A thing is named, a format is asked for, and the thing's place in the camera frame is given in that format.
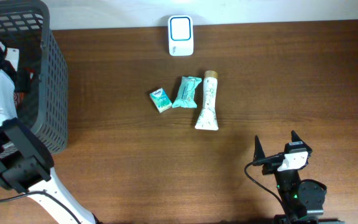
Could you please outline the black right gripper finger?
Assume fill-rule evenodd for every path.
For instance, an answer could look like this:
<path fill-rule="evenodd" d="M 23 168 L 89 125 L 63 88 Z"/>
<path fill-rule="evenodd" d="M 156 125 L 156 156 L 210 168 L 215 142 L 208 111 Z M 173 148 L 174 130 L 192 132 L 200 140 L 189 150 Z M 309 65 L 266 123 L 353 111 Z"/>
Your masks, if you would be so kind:
<path fill-rule="evenodd" d="M 309 145 L 307 145 L 294 130 L 291 131 L 291 140 L 292 142 L 302 142 L 302 145 L 306 148 L 306 150 L 311 152 Z"/>
<path fill-rule="evenodd" d="M 255 135 L 254 142 L 255 142 L 255 146 L 254 146 L 253 161 L 264 159 L 265 154 L 258 135 Z"/>

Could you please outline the white floral cream tube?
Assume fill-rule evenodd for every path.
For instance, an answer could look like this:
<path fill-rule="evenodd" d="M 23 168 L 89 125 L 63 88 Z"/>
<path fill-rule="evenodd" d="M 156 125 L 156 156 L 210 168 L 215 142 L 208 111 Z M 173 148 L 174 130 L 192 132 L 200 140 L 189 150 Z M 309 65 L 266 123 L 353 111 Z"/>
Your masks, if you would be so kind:
<path fill-rule="evenodd" d="M 218 73 L 213 70 L 206 71 L 203 80 L 203 106 L 195 124 L 196 129 L 208 131 L 219 129 L 216 117 L 217 87 Z"/>

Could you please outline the teal wet wipes packet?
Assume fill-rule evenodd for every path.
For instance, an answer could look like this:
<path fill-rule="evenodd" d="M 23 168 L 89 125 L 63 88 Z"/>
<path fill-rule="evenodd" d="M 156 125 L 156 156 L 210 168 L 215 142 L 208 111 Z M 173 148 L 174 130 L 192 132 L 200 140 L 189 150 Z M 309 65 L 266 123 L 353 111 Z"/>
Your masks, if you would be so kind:
<path fill-rule="evenodd" d="M 182 77 L 177 97 L 172 104 L 173 108 L 196 108 L 195 90 L 201 83 L 199 77 Z"/>

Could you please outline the small teal tissue pack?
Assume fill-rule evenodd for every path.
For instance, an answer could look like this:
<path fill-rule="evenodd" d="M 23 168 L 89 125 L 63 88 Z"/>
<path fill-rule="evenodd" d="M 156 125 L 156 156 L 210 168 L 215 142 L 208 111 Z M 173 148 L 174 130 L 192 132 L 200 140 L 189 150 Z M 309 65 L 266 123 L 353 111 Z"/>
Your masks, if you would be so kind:
<path fill-rule="evenodd" d="M 172 102 L 163 88 L 151 92 L 150 99 L 153 101 L 159 113 L 163 113 L 172 107 Z"/>

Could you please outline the orange chocolate bar wrapper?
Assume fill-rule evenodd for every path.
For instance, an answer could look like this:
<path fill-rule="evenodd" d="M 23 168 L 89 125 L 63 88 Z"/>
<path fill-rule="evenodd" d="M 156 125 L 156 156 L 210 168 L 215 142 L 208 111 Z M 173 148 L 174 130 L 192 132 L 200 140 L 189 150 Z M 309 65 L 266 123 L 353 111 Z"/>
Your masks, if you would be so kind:
<path fill-rule="evenodd" d="M 15 108 L 19 107 L 19 105 L 22 103 L 24 97 L 25 97 L 25 93 L 14 92 L 14 105 L 15 105 Z"/>

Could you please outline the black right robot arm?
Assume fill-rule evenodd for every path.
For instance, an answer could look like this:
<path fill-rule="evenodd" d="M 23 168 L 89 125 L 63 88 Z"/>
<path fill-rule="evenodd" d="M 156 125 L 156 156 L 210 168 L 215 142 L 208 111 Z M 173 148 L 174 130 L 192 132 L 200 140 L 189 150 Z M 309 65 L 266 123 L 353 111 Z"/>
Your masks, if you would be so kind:
<path fill-rule="evenodd" d="M 291 132 L 291 142 L 287 143 L 284 151 L 276 155 L 266 156 L 259 137 L 255 137 L 253 161 L 245 166 L 261 166 L 263 175 L 273 174 L 276 180 L 278 194 L 247 177 L 268 193 L 272 194 L 283 208 L 283 215 L 275 215 L 273 223 L 342 223 L 338 219 L 324 219 L 323 204 L 326 198 L 327 186 L 317 180 L 300 179 L 299 171 L 308 165 L 308 159 L 313 150 L 295 131 Z"/>

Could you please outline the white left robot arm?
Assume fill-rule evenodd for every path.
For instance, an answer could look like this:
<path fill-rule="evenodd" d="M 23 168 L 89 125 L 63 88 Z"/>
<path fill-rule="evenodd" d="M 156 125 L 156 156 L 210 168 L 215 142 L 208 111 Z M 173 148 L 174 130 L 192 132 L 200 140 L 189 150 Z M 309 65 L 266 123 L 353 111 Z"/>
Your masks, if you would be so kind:
<path fill-rule="evenodd" d="M 0 41 L 0 186 L 29 197 L 58 223 L 99 223 L 62 184 L 51 153 L 17 117 L 19 51 Z"/>

